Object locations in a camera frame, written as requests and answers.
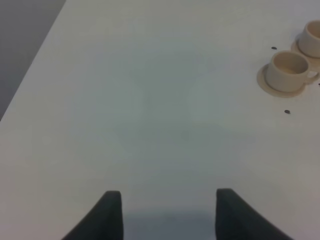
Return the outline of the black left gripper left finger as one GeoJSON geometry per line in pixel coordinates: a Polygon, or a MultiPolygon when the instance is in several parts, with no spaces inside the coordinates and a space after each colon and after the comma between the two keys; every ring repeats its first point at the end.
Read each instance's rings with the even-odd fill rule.
{"type": "Polygon", "coordinates": [[[122,196],[106,191],[87,215],[63,238],[64,240],[122,240],[124,223],[122,196]]]}

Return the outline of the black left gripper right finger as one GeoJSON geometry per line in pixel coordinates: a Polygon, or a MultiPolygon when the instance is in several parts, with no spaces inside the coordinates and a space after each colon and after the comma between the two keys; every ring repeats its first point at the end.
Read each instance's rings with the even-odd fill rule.
{"type": "Polygon", "coordinates": [[[216,191],[215,235],[217,240],[290,240],[231,188],[216,191]]]}

